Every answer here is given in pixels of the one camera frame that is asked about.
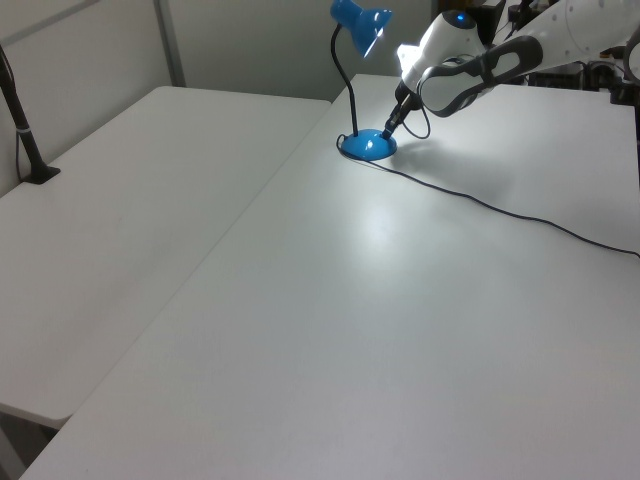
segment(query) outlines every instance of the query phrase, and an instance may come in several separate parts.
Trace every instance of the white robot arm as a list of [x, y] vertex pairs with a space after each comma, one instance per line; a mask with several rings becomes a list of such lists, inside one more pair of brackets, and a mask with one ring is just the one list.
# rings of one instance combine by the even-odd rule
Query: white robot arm
[[475, 22], [444, 12], [420, 46], [401, 46], [398, 105], [385, 125], [390, 138], [422, 104], [440, 117], [469, 106], [494, 86], [533, 71], [584, 60], [629, 40], [627, 76], [640, 84], [640, 0], [561, 0], [508, 41], [485, 50]]

